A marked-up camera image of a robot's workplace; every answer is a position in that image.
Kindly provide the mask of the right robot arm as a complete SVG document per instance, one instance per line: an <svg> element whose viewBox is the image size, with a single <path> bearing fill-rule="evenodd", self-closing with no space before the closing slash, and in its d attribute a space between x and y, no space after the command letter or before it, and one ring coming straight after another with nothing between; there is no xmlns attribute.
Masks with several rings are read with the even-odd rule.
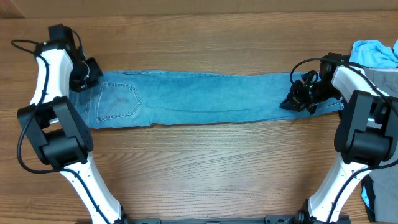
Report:
<svg viewBox="0 0 398 224"><path fill-rule="evenodd" d="M320 103L343 99L334 138L337 155L319 189L286 223L349 223L340 211L356 186L371 171L397 165L389 162L397 147L397 98L380 90L347 55L328 53L318 62L318 71L291 81L280 107L314 114Z"/></svg>

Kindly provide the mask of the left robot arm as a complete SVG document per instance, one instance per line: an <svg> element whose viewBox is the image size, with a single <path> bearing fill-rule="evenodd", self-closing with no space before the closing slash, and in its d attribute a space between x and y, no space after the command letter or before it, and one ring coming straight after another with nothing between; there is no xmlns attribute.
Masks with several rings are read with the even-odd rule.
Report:
<svg viewBox="0 0 398 224"><path fill-rule="evenodd" d="M86 58L78 34L57 24L48 28L49 40L36 42L31 54L38 76L29 105L17 112L22 131L17 160L23 169L38 174L22 160L27 138L48 173L60 173L76 190L92 223L131 223L123 206L107 188L93 157L90 130L69 99L69 92L95 86L103 72L96 60Z"/></svg>

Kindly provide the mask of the light blue denim jeans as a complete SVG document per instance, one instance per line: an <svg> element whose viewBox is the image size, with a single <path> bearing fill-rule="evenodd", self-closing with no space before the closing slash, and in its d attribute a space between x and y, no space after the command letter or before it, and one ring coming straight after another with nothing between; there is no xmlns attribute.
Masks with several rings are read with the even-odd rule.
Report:
<svg viewBox="0 0 398 224"><path fill-rule="evenodd" d="M119 70L105 72L88 90L71 91L69 99L94 129L309 117L307 110L280 108L290 86L287 73L249 76Z"/></svg>

